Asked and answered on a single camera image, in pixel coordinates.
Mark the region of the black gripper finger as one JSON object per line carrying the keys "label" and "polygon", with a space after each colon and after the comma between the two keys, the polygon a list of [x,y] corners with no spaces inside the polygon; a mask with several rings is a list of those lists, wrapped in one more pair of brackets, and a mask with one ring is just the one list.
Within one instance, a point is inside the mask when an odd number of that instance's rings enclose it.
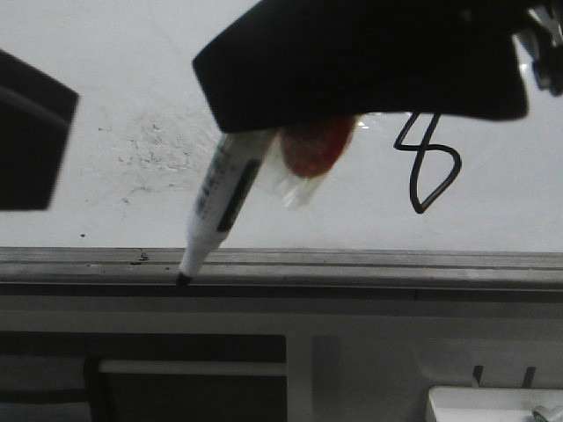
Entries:
{"label": "black gripper finger", "polygon": [[79,94],[1,52],[1,209],[49,207]]}
{"label": "black gripper finger", "polygon": [[559,1],[261,1],[193,68],[226,133],[374,112],[517,120],[513,38],[559,94],[561,23]]}

